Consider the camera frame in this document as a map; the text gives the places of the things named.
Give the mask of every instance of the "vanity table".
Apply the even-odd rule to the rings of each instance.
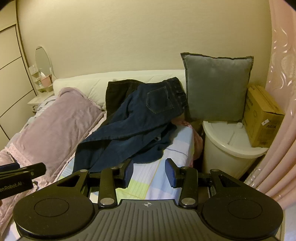
[[[52,65],[44,48],[41,46],[38,46],[35,50],[35,62],[36,64],[32,65],[29,70],[38,95],[28,102],[28,105],[34,114],[43,101],[54,95],[52,84],[50,84],[53,77]],[[49,79],[47,85],[43,86],[42,80],[44,79],[44,76],[50,76],[51,79]]]
[[[35,98],[33,98],[32,100],[30,100],[28,102],[28,105],[31,107],[31,110],[33,111],[34,114],[36,114],[36,110],[38,108],[38,106],[45,101],[47,98],[51,97],[54,95],[54,92],[43,92],[40,93],[39,95],[37,95]]]

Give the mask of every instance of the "white headboard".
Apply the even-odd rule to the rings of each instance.
[[[75,87],[105,109],[105,95],[109,81],[135,79],[144,83],[156,83],[172,77],[177,77],[186,91],[185,71],[183,69],[173,70],[142,70],[142,71],[120,71],[97,74],[80,75],[71,78],[57,79],[54,81],[54,94],[58,95],[64,87]]]

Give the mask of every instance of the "gray pillow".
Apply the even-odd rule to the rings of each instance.
[[[181,53],[186,74],[188,120],[242,119],[254,57],[223,58]]]

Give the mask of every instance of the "metal screw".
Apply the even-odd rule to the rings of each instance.
[[[193,204],[195,204],[195,199],[193,199],[191,197],[183,198],[181,200],[181,203],[183,203],[184,205],[193,205]]]
[[[114,199],[110,197],[105,197],[100,200],[100,203],[102,203],[103,205],[111,205],[114,202],[115,202]]]

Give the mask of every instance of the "lavender blanket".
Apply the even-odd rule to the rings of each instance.
[[[7,151],[22,167],[43,162],[46,174],[36,180],[39,188],[45,187],[55,180],[66,161],[74,154],[78,143],[103,115],[100,107],[78,89],[64,88],[56,101],[0,153],[0,164],[10,162],[5,154]],[[0,234],[11,218],[15,203],[23,196],[16,195],[3,200],[0,207]]]

